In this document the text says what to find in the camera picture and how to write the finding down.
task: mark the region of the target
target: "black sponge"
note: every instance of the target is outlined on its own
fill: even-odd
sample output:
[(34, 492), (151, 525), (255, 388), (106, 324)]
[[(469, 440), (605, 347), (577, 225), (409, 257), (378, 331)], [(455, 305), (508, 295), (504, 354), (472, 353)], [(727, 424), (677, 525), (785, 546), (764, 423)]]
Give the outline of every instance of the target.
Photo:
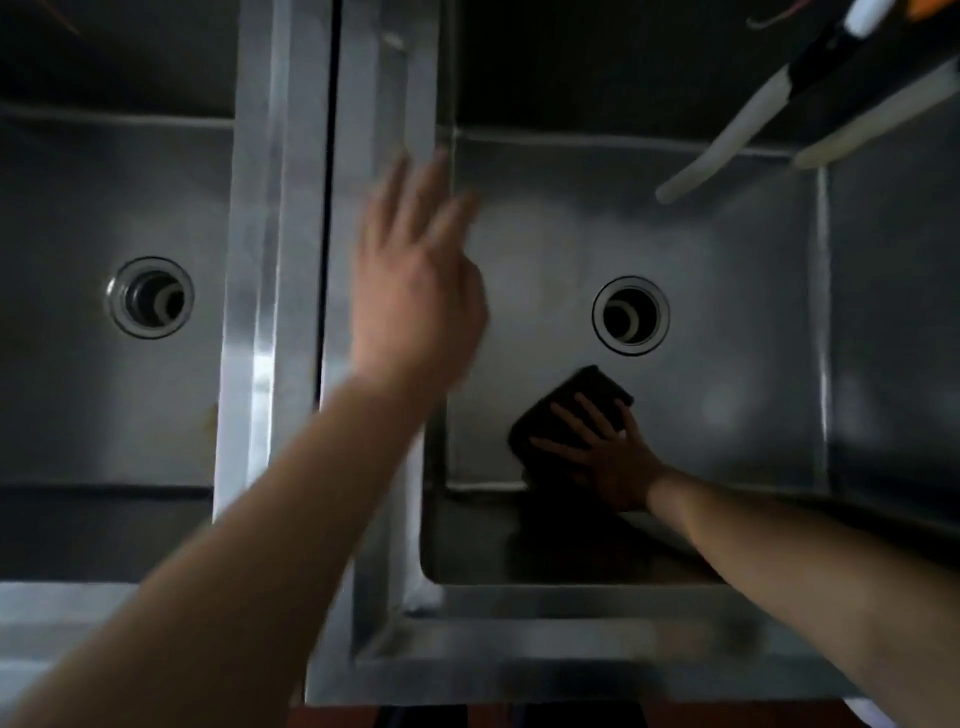
[(634, 403), (634, 398), (623, 387), (601, 372), (599, 367), (590, 366), (581, 369), (534, 404), (510, 428), (507, 438), (510, 450), (523, 463), (533, 486), (562, 486), (571, 482), (571, 465), (557, 455), (535, 448), (530, 444), (530, 438), (543, 437), (574, 448), (585, 447), (580, 436), (550, 411), (551, 402), (556, 402), (595, 429), (590, 416), (573, 399), (578, 393), (593, 402), (617, 430), (623, 429), (623, 417), (615, 401), (621, 400), (628, 407)]

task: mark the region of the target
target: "orange object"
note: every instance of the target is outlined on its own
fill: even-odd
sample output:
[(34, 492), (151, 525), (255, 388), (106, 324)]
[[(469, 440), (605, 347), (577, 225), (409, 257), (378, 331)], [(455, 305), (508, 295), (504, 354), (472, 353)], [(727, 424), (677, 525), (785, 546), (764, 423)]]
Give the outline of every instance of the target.
[(907, 3), (906, 16), (916, 23), (936, 15), (953, 2), (954, 0), (910, 0)]

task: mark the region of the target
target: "drain strainer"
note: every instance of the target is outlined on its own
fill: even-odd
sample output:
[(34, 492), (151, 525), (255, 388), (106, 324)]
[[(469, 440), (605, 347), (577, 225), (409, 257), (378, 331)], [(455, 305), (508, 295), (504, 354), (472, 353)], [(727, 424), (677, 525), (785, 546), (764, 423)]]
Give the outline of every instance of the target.
[(608, 348), (627, 356), (651, 352), (670, 327), (670, 306), (647, 279), (612, 280), (593, 302), (593, 330)]
[(116, 325), (130, 336), (161, 339), (190, 318), (193, 283), (172, 260), (140, 257), (110, 281), (107, 306)]

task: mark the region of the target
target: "wire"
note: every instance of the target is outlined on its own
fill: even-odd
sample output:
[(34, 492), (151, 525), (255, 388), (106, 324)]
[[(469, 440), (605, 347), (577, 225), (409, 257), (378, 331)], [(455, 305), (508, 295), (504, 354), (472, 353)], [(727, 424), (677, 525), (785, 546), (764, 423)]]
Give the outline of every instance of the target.
[(786, 20), (787, 18), (793, 17), (798, 12), (803, 10), (807, 5), (810, 4), (812, 0), (796, 0), (796, 2), (787, 8), (783, 12), (779, 12), (773, 17), (768, 17), (766, 20), (756, 20), (755, 18), (747, 18), (747, 27), (752, 31), (764, 31), (767, 28), (770, 28), (777, 23)]

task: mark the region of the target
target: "sink basin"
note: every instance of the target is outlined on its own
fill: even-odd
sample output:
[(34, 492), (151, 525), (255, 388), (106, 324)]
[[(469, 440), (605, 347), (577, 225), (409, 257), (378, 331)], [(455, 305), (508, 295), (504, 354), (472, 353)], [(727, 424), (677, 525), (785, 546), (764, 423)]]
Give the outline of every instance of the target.
[(213, 512), (237, 10), (173, 5), (0, 10), (0, 706)]
[[(421, 159), (447, 144), (453, 186), (479, 190), (468, 251), (492, 318), (345, 576), (308, 702), (855, 692), (696, 557), (525, 491), (510, 425), (591, 364), (636, 397), (669, 462), (955, 551), (941, 537), (957, 523), (946, 392), (960, 256), (943, 150), (960, 109), (797, 172), (792, 152), (857, 103), (858, 76), (841, 75), (660, 206), (654, 188), (837, 9), (776, 42), (733, 6), (710, 11), (708, 36), (678, 25), (695, 10), (344, 3), (321, 402), (348, 370), (356, 219), (400, 144)], [(711, 63), (678, 60), (691, 34)]]

